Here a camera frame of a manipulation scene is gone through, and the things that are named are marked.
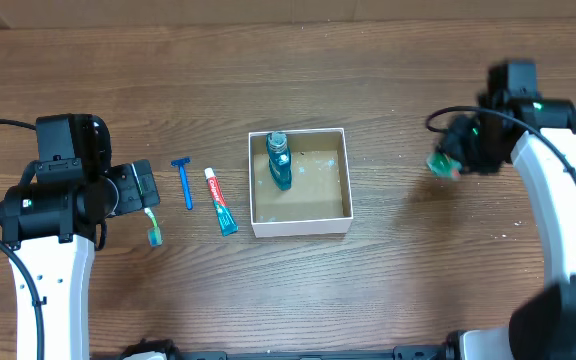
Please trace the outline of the blue disposable razor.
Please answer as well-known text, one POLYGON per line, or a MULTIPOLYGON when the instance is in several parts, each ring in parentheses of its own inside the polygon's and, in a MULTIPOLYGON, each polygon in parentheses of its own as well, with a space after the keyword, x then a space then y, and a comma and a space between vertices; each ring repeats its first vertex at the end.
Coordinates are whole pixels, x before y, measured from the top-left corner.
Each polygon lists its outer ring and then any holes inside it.
POLYGON ((183 158, 171 161, 171 166, 178 170, 180 182, 181 182, 181 186, 182 186, 182 190, 183 190, 185 205, 186 205, 186 208, 188 210, 193 209, 193 200, 192 200, 192 195, 191 195, 190 186, 189 186, 189 182, 188 182, 187 172, 185 169, 185 166, 190 162, 191 162, 191 159, 189 157, 183 157, 183 158))

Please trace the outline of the green soap packet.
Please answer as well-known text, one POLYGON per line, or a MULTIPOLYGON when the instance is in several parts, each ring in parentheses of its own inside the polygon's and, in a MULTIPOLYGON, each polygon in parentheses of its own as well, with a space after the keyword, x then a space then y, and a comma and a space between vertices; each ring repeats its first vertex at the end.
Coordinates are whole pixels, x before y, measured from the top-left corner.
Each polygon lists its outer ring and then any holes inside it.
POLYGON ((458 180, 461 176, 462 164, 447 154, 434 152, 426 159, 429 170, 438 178, 458 180))

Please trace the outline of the white green toothbrush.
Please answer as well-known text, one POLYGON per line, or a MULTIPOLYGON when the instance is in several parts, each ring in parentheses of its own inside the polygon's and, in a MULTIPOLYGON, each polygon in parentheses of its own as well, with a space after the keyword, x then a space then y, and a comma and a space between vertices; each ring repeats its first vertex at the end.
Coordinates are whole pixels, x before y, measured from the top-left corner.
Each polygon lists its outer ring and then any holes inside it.
POLYGON ((148 218, 152 222, 152 227, 147 232, 149 244, 152 247, 159 247, 163 244, 163 236, 161 233, 161 229, 158 225, 156 216, 151 208, 145 208, 144 213, 148 216, 148 218))

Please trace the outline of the red white toothpaste tube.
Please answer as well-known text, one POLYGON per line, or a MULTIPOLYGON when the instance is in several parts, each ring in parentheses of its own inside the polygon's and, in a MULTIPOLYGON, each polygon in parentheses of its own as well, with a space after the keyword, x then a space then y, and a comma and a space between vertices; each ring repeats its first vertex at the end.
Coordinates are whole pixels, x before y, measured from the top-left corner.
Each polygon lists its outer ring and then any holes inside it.
POLYGON ((238 225, 235 222, 232 213, 230 211, 230 208, 228 207, 224 199, 221 186, 219 184, 218 178, 214 170, 210 167, 205 168, 204 175, 206 182, 208 184, 209 191, 212 196, 217 220, 222 235, 228 236, 230 234, 236 233, 238 231, 238 225))

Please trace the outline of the blue mouthwash bottle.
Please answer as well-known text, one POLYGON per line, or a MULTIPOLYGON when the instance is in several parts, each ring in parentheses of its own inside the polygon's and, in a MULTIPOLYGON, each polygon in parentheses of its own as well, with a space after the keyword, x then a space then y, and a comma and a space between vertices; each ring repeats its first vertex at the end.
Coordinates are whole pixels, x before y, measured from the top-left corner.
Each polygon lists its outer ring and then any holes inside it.
POLYGON ((288 137, 284 132, 274 131, 266 136, 270 174, 281 191, 292 187, 292 154, 288 137))

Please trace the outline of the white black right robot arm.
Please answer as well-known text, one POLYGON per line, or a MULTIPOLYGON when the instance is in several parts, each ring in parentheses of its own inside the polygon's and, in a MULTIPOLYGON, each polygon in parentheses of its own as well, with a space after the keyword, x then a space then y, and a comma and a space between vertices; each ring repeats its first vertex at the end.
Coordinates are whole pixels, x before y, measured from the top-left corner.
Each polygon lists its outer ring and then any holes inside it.
POLYGON ((450 335, 447 359, 576 359, 576 108, 548 99, 530 60, 493 65, 474 106, 453 114, 427 159, 437 177, 497 173, 508 163, 528 192, 544 258, 544 288, 507 325, 450 335))

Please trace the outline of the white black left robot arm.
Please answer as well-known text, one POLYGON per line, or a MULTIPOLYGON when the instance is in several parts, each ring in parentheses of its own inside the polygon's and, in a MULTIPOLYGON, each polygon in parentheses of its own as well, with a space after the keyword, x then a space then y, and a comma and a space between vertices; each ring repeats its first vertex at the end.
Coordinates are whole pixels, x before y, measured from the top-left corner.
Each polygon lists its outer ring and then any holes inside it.
POLYGON ((2 243, 14 257, 17 356, 87 359, 88 300, 107 220, 153 213, 150 164, 114 166, 109 131, 91 114, 40 117, 39 158, 0 202, 2 243))

